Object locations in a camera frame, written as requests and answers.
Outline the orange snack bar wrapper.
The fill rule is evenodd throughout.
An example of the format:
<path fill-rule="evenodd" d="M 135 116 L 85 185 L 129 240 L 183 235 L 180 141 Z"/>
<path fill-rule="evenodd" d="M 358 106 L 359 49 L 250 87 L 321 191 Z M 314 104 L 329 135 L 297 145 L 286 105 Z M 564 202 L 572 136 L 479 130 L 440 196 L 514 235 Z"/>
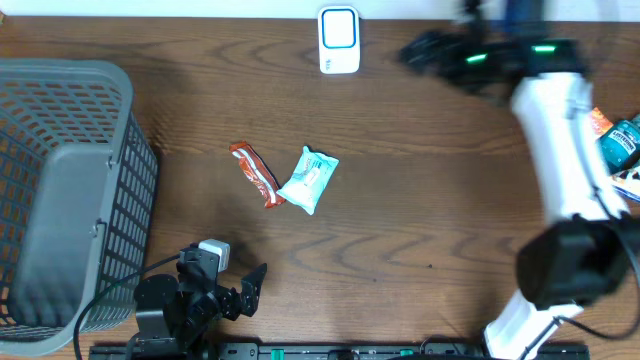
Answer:
<path fill-rule="evenodd" d="M 280 187 L 273 174 L 249 143 L 242 141 L 231 144 L 229 151 L 238 160 L 245 177 L 263 196 L 265 208 L 273 208 L 286 202 L 278 194 Z"/>

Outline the teal wet wipes pack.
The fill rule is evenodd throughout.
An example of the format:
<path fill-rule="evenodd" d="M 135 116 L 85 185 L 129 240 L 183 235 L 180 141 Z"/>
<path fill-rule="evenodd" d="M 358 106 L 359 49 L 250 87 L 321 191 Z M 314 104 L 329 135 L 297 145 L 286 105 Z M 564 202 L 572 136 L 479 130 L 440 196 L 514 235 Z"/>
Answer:
<path fill-rule="evenodd" d="M 339 163 L 337 158 L 314 152 L 309 146 L 304 146 L 290 179 L 277 194 L 301 207 L 308 215 L 313 215 Z"/>

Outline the orange small tissue packet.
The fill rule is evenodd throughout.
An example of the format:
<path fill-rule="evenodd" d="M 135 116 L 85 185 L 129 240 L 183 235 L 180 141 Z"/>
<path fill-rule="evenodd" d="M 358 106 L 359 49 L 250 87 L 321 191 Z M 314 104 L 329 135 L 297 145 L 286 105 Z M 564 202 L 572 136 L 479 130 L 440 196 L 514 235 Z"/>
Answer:
<path fill-rule="evenodd" d="M 593 108 L 590 116 L 591 127 L 597 138 L 606 134 L 613 127 L 613 123 L 597 107 Z"/>

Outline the blue mouthwash bottle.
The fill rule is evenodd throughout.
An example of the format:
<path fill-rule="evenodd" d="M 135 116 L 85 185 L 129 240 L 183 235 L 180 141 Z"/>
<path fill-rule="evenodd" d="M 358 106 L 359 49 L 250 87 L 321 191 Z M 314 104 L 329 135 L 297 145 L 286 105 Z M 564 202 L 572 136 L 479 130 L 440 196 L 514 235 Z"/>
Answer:
<path fill-rule="evenodd" d="M 639 161 L 639 116 L 618 121 L 598 143 L 610 174 L 632 168 Z"/>

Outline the yellow tissue pack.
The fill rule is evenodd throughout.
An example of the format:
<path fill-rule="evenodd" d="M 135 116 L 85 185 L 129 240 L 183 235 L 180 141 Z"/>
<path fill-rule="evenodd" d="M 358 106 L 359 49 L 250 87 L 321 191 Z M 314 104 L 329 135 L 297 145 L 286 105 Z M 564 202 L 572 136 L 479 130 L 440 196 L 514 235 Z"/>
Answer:
<path fill-rule="evenodd" d="M 614 189 L 627 198 L 640 202 L 639 168 L 634 167 L 611 176 Z"/>

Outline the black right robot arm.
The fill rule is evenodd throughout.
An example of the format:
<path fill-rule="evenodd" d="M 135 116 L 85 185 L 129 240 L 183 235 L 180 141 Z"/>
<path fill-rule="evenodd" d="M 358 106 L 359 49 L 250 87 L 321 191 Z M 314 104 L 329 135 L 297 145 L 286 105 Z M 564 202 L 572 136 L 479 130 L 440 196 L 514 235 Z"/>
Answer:
<path fill-rule="evenodd" d="M 477 30 L 428 31 L 400 62 L 467 93 L 506 83 L 529 145 L 545 230 L 520 249 L 517 288 L 483 332 L 493 359 L 532 359 L 561 326 L 639 270 L 639 220 L 609 180 L 591 127 L 592 87 L 577 44 L 543 30 L 490 42 Z"/>

